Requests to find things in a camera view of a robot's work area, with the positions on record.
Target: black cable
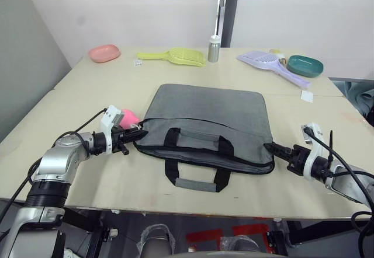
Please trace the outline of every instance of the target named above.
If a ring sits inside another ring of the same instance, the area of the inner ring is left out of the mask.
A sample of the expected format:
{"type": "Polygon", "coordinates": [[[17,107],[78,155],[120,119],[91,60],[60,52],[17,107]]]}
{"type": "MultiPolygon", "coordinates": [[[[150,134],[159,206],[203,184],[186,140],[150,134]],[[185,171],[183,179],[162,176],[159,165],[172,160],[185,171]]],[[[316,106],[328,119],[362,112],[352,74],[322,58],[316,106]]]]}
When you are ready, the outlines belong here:
{"type": "Polygon", "coordinates": [[[0,242],[9,234],[11,229],[6,230],[4,233],[0,235],[0,242]]]}
{"type": "Polygon", "coordinates": [[[342,163],[342,165],[344,166],[344,168],[349,171],[349,174],[352,176],[352,178],[355,180],[355,182],[357,183],[358,187],[361,189],[361,191],[363,192],[363,194],[365,195],[365,198],[367,199],[369,205],[370,205],[370,209],[372,211],[372,213],[374,212],[374,203],[373,203],[373,200],[371,199],[368,191],[366,191],[366,188],[363,186],[363,184],[361,183],[361,181],[357,178],[356,174],[353,172],[353,170],[351,169],[351,167],[349,166],[349,164],[347,164],[342,157],[340,157],[339,154],[337,154],[332,148],[330,148],[328,145],[326,145],[325,143],[323,143],[321,140],[319,140],[317,137],[314,136],[314,132],[311,128],[304,128],[304,132],[306,134],[308,134],[312,139],[314,139],[315,141],[317,141],[317,143],[319,143],[323,148],[325,148],[326,150],[328,151],[331,151],[331,153],[342,163]]]}
{"type": "MultiPolygon", "coordinates": [[[[360,230],[357,227],[356,223],[353,224],[353,227],[355,229],[357,228],[357,230],[359,230],[359,233],[360,233],[359,238],[358,238],[358,250],[359,250],[360,257],[365,257],[365,254],[363,252],[363,240],[364,240],[364,238],[366,236],[369,236],[369,235],[373,234],[373,226],[374,226],[374,203],[373,203],[373,200],[371,199],[368,191],[366,191],[366,188],[364,188],[364,186],[361,183],[361,181],[357,178],[357,175],[355,174],[355,172],[351,169],[351,167],[349,166],[349,164],[347,164],[343,160],[343,158],[340,157],[339,154],[337,154],[332,148],[330,148],[328,145],[326,145],[321,140],[319,140],[317,137],[315,137],[314,132],[313,132],[313,130],[311,128],[308,128],[308,127],[304,128],[304,132],[307,135],[309,135],[312,139],[314,139],[317,143],[319,143],[323,148],[325,148],[326,150],[328,150],[329,152],[331,152],[343,164],[344,168],[348,171],[348,173],[355,180],[356,184],[361,189],[361,191],[365,195],[365,198],[367,199],[367,201],[368,201],[368,203],[370,205],[371,213],[369,215],[371,215],[371,218],[370,218],[369,222],[365,225],[365,227],[363,228],[363,230],[360,230]]],[[[355,220],[356,217],[358,215],[361,215],[361,214],[366,214],[366,213],[363,213],[363,211],[362,212],[356,212],[351,217],[351,220],[355,220]]]]}
{"type": "MultiPolygon", "coordinates": [[[[363,172],[361,170],[353,170],[353,172],[356,175],[366,175],[366,176],[369,176],[369,177],[371,177],[371,178],[374,179],[374,175],[372,175],[371,173],[363,172]]],[[[334,173],[334,174],[328,175],[327,177],[337,177],[337,176],[342,176],[342,175],[350,175],[350,173],[349,172],[338,172],[338,173],[334,173]]]]}
{"type": "MultiPolygon", "coordinates": [[[[103,110],[101,110],[99,113],[95,114],[91,119],[89,119],[86,123],[84,123],[82,126],[80,126],[76,131],[67,131],[66,133],[63,133],[61,134],[57,139],[56,141],[61,138],[61,137],[64,137],[65,135],[67,134],[73,134],[73,135],[76,135],[79,140],[82,142],[86,152],[87,152],[87,155],[89,155],[89,148],[88,148],[88,145],[87,143],[83,140],[82,136],[80,134],[77,133],[77,131],[83,129],[86,125],[88,125],[94,118],[98,117],[101,113],[105,112],[106,111],[106,108],[104,108],[103,110]]],[[[8,212],[9,208],[11,207],[11,205],[13,204],[13,202],[15,201],[16,197],[18,196],[18,194],[21,192],[21,190],[24,188],[24,186],[26,185],[27,182],[30,182],[30,184],[32,184],[32,181],[31,181],[31,177],[32,175],[35,173],[35,171],[37,170],[37,168],[39,167],[40,165],[40,161],[41,161],[41,158],[39,158],[37,161],[35,161],[31,167],[29,168],[29,171],[27,172],[27,176],[26,178],[24,179],[24,181],[21,183],[21,185],[18,187],[18,189],[15,191],[14,195],[8,200],[8,202],[6,203],[4,209],[2,210],[1,214],[0,214],[0,223],[2,222],[2,220],[4,219],[5,217],[5,214],[8,212]]]]}
{"type": "Polygon", "coordinates": [[[360,216],[360,215],[371,215],[371,212],[369,212],[369,211],[358,211],[358,212],[355,212],[355,213],[352,215],[352,217],[351,217],[351,223],[352,223],[352,226],[353,226],[353,228],[354,228],[357,232],[359,232],[359,233],[362,232],[362,229],[359,228],[359,227],[357,226],[357,224],[356,224],[356,218],[357,218],[358,216],[360,216]]]}
{"type": "Polygon", "coordinates": [[[89,119],[86,123],[84,123],[82,126],[80,126],[79,128],[77,128],[75,131],[78,132],[80,131],[81,129],[83,129],[86,125],[88,125],[89,123],[92,122],[93,119],[95,119],[96,117],[98,117],[101,113],[104,113],[107,111],[108,108],[104,108],[103,110],[101,110],[100,112],[98,112],[96,115],[94,115],[91,119],[89,119]]]}

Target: white paper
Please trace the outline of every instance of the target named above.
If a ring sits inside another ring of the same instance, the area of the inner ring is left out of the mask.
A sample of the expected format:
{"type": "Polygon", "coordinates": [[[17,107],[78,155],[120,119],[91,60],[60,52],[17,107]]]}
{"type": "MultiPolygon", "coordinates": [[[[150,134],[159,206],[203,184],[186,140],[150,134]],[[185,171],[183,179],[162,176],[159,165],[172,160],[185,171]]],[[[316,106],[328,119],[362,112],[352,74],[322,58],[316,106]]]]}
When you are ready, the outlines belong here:
{"type": "Polygon", "coordinates": [[[143,61],[142,60],[134,60],[134,66],[135,67],[139,67],[143,64],[143,61]]]}
{"type": "Polygon", "coordinates": [[[308,92],[307,90],[302,90],[302,100],[306,102],[313,102],[313,93],[308,92]]]}

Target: red floor marking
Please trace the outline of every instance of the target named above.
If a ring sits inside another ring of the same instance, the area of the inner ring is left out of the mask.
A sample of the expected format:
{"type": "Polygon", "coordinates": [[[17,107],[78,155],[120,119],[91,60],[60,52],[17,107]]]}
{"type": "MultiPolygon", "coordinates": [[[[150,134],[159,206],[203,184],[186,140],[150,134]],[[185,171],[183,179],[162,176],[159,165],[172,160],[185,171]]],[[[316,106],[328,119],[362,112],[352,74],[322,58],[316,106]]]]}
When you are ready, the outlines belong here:
{"type": "Polygon", "coordinates": [[[188,233],[186,240],[188,243],[205,242],[207,240],[215,240],[217,243],[217,249],[220,249],[220,241],[223,236],[222,229],[202,231],[196,233],[188,233]]]}
{"type": "Polygon", "coordinates": [[[234,232],[234,236],[254,235],[255,233],[262,234],[262,239],[264,240],[266,251],[268,253],[273,253],[273,250],[269,246],[268,238],[266,236],[266,233],[269,232],[269,226],[267,226],[266,224],[234,226],[233,232],[234,232]]]}

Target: pink bowl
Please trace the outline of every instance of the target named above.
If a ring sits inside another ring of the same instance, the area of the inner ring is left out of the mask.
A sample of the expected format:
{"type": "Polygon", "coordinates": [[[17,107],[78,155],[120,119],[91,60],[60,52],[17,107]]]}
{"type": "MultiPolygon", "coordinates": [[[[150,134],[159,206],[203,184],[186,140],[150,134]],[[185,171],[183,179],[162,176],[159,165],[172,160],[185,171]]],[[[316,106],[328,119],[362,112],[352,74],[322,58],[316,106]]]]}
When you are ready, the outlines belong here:
{"type": "Polygon", "coordinates": [[[102,63],[119,57],[121,51],[117,46],[108,44],[91,49],[88,55],[94,62],[102,63]]]}

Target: robotic arm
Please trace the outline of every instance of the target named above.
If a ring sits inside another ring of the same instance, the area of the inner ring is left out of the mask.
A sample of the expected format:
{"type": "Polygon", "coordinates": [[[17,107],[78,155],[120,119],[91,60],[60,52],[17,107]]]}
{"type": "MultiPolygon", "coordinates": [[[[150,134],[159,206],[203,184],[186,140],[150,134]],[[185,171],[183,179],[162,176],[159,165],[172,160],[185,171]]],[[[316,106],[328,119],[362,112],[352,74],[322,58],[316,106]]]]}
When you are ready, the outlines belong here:
{"type": "MultiPolygon", "coordinates": [[[[323,147],[310,138],[309,134],[314,134],[316,138],[324,142],[322,132],[318,124],[310,123],[302,126],[304,139],[307,144],[313,145],[308,149],[295,144],[293,149],[283,147],[276,143],[264,144],[265,148],[275,156],[289,162],[287,169],[305,179],[313,181],[314,179],[322,182],[325,187],[336,192],[356,203],[362,203],[370,207],[367,198],[357,185],[347,169],[339,160],[333,160],[331,152],[328,158],[322,157],[323,147]]],[[[332,133],[330,133],[330,148],[332,148],[332,133]]],[[[357,178],[362,182],[364,188],[374,199],[374,179],[364,170],[351,166],[356,172],[357,178]]]]}
{"type": "Polygon", "coordinates": [[[41,159],[32,188],[14,220],[2,252],[9,257],[60,257],[65,235],[56,227],[62,223],[70,185],[82,161],[101,153],[122,151],[125,144],[143,138],[138,128],[124,130],[118,124],[123,112],[109,106],[101,121],[101,133],[61,137],[41,159]]]}

